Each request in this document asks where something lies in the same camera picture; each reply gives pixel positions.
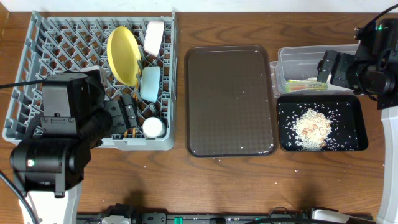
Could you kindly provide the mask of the pale green plastic cup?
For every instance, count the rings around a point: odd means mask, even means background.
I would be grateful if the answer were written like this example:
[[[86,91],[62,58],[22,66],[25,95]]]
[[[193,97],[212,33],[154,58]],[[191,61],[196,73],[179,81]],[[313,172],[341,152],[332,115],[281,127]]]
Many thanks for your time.
[[[159,118],[150,117],[143,122],[142,131],[146,138],[162,138],[166,134],[166,127]]]

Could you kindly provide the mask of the light blue plastic bowl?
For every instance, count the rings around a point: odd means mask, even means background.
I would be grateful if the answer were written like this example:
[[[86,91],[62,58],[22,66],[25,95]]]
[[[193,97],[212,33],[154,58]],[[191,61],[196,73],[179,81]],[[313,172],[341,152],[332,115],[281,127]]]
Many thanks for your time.
[[[141,76],[141,98],[155,103],[159,92],[160,67],[146,67]]]

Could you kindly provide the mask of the yellow plastic plate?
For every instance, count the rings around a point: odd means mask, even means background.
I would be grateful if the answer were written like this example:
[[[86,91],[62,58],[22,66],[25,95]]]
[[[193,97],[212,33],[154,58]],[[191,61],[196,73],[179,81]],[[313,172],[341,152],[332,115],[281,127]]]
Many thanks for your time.
[[[140,74],[139,46],[133,33],[123,26],[111,32],[107,42],[108,63],[115,78],[124,85],[134,86]]]

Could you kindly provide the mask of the rice food leftovers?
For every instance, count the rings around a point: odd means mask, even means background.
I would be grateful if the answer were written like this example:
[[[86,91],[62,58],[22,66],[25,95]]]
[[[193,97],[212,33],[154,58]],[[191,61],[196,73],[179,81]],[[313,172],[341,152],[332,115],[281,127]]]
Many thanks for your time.
[[[287,151],[359,149],[349,103],[279,103],[280,143]]]

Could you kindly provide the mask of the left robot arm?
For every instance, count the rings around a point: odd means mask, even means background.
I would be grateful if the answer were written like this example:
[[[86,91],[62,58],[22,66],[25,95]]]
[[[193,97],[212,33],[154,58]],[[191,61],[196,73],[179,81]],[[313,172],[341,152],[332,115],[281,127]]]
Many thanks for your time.
[[[129,94],[105,99],[103,68],[57,73],[41,80],[43,112],[13,149],[10,164],[24,223],[76,223],[84,168],[103,138],[138,125]]]

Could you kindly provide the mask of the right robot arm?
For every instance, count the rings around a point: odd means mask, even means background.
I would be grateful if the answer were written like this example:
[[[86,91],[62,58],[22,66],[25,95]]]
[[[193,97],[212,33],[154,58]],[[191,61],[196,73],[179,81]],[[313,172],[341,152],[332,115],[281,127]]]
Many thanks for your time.
[[[385,137],[382,202],[377,223],[397,223],[397,19],[371,21],[355,30],[354,55],[327,50],[317,80],[377,101]]]

